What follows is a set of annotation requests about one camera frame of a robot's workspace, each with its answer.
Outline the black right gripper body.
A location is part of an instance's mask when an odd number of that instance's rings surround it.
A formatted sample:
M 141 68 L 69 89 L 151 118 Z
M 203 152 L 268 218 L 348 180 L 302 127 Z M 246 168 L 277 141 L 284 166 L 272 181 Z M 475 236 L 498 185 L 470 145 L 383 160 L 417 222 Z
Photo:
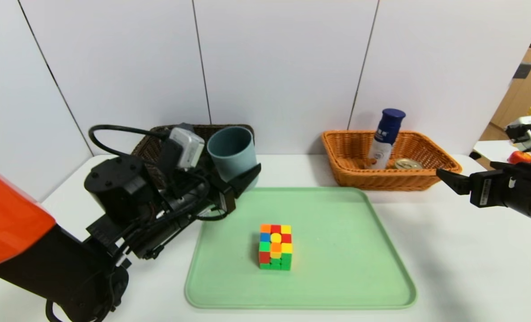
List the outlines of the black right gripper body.
M 531 218 L 531 170 L 484 171 L 469 179 L 470 202 L 476 207 L 506 207 Z

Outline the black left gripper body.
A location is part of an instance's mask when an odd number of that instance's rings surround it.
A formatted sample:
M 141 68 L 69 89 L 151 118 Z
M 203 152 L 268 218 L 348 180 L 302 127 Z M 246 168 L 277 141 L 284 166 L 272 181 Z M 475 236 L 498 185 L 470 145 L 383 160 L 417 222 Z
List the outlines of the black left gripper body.
M 235 210 L 235 192 L 212 175 L 177 174 L 167 182 L 166 203 L 172 216 L 227 216 Z

